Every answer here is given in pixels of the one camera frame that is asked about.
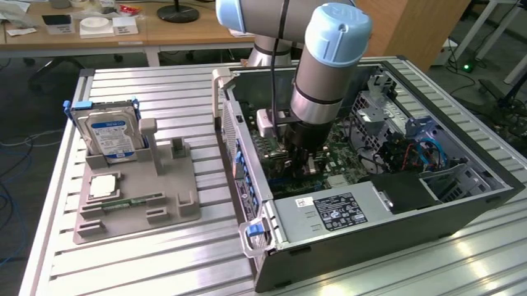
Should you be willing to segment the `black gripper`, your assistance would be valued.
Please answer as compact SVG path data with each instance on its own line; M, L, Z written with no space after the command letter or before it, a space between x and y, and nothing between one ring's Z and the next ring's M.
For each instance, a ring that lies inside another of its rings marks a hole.
M317 150L324 145L328 134L329 123L313 125L297 121L288 124L284 144L290 160L290 173L294 178L301 178L308 174L304 170L308 158L314 157Z

